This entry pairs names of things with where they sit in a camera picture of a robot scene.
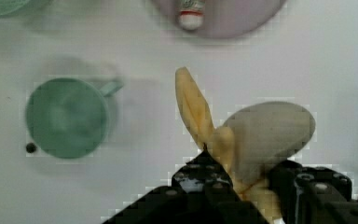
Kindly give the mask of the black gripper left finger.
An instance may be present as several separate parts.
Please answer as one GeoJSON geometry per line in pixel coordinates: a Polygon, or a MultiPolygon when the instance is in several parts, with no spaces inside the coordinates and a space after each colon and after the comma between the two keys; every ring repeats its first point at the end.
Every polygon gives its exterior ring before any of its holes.
{"type": "Polygon", "coordinates": [[[233,189],[228,174],[204,151],[160,186],[102,224],[268,224],[233,189]]]}

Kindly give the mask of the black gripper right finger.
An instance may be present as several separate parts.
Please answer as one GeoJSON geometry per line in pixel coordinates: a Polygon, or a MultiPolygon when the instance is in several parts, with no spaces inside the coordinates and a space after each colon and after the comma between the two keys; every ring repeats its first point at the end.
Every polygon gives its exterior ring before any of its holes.
{"type": "Polygon", "coordinates": [[[358,199],[346,175],[283,161],[268,172],[285,224],[358,224],[358,199]]]}

